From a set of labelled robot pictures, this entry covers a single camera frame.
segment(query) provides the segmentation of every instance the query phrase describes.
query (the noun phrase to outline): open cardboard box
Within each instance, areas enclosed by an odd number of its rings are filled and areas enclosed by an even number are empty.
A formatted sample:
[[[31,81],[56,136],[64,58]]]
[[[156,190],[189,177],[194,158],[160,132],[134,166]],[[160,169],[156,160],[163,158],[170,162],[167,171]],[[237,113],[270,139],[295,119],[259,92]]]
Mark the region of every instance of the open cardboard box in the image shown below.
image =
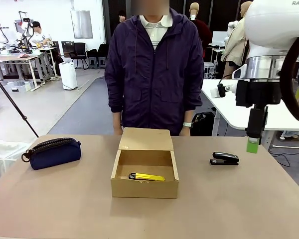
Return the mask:
[[[165,177],[165,182],[129,179],[130,173]],[[111,176],[112,196],[177,198],[178,172],[168,130],[124,128]]]

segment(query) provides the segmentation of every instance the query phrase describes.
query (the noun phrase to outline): zipper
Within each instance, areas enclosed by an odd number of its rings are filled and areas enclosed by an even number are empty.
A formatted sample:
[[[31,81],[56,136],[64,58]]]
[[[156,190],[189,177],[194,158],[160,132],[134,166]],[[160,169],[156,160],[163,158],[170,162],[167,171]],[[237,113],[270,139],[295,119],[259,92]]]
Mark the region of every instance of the zipper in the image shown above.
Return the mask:
[[[155,68],[155,56],[156,56],[156,50],[153,52],[153,64],[151,67],[151,79],[150,79],[150,86],[149,86],[149,128],[151,123],[151,95],[152,95],[152,85],[154,80],[154,68]]]
[[[55,148],[55,147],[58,147],[58,146],[61,146],[61,145],[67,144],[67,143],[71,143],[71,142],[77,142],[77,141],[73,138],[55,138],[55,139],[51,139],[51,140],[48,140],[48,141],[43,142],[43,143],[39,143],[38,145],[36,145],[32,149],[28,149],[22,155],[22,160],[24,162],[28,162],[28,161],[25,161],[23,159],[23,157],[26,157],[30,161],[31,156],[35,153],[39,153],[39,152],[42,152],[42,151],[45,151],[45,150],[48,150],[48,149],[51,149],[51,148]]]

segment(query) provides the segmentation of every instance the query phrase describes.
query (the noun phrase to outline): pencil case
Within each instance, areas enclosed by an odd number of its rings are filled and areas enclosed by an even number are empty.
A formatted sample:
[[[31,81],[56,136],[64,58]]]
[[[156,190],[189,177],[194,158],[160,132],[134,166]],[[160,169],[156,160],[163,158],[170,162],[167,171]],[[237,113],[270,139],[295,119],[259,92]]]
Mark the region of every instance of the pencil case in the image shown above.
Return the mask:
[[[34,170],[69,163],[81,158],[81,143],[73,138],[56,138],[28,149],[21,158]]]

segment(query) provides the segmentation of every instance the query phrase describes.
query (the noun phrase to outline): navy jacket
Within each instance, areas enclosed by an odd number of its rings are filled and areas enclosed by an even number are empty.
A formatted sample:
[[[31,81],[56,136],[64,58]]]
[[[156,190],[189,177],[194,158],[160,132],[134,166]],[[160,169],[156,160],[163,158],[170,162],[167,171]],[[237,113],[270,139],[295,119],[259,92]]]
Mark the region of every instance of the navy jacket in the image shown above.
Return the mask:
[[[123,127],[169,129],[179,135],[185,111],[201,106],[203,49],[196,26],[170,9],[173,26],[154,50],[139,16],[112,36],[105,81]]]

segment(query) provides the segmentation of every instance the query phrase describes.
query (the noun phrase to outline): yellow utility knife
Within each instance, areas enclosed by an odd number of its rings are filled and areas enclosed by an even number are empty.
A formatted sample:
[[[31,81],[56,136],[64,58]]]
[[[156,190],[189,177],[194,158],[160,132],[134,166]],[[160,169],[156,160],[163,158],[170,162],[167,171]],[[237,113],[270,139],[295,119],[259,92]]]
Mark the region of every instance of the yellow utility knife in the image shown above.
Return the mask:
[[[155,175],[142,174],[142,173],[131,173],[129,175],[129,179],[165,182],[165,178],[162,176],[155,176]]]

